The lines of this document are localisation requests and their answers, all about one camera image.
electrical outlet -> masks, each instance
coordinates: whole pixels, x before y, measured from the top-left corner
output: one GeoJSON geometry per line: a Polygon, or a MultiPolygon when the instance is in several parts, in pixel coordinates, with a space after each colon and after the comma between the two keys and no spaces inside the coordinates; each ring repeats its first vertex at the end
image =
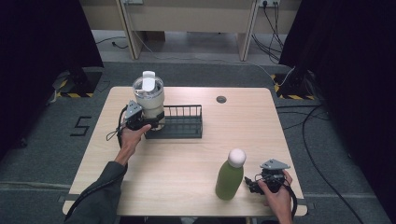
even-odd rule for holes
{"type": "Polygon", "coordinates": [[[261,0],[259,6],[262,7],[262,3],[266,1],[267,7],[275,7],[275,3],[279,6],[280,0],[261,0]]]}

wire basket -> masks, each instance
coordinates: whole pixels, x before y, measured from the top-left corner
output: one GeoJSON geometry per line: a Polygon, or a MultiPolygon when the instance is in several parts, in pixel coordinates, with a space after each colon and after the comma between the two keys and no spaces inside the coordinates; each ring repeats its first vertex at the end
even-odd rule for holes
{"type": "Polygon", "coordinates": [[[164,105],[165,123],[158,131],[148,131],[147,139],[202,138],[201,105],[164,105]]]}

white bottle cap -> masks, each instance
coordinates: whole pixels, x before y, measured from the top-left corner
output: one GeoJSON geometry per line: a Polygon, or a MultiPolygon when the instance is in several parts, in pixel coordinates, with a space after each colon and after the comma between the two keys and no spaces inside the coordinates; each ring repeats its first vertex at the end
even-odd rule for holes
{"type": "Polygon", "coordinates": [[[144,71],[143,72],[143,91],[152,91],[155,88],[155,72],[144,71]]]}
{"type": "Polygon", "coordinates": [[[247,154],[240,148],[235,148],[228,154],[228,163],[234,168],[242,167],[247,159],[247,154]]]}

round hole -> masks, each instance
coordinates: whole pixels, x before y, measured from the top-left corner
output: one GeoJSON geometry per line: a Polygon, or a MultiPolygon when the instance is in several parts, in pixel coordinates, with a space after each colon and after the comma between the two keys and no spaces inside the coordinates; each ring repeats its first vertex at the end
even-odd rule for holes
{"type": "Polygon", "coordinates": [[[225,96],[218,96],[218,98],[216,98],[216,101],[218,103],[224,104],[225,102],[227,102],[227,98],[225,98],[225,96]]]}

jacket sleeve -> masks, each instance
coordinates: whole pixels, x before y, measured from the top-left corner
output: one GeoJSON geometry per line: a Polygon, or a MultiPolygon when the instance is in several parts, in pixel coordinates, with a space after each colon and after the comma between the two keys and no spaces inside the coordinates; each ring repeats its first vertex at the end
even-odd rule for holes
{"type": "Polygon", "coordinates": [[[120,201],[120,186],[123,179],[123,173],[127,167],[110,161],[98,180],[87,187],[81,195],[109,183],[111,180],[118,178],[117,181],[100,188],[89,194],[76,207],[75,211],[65,223],[114,223],[117,215],[117,206],[120,201]]]}

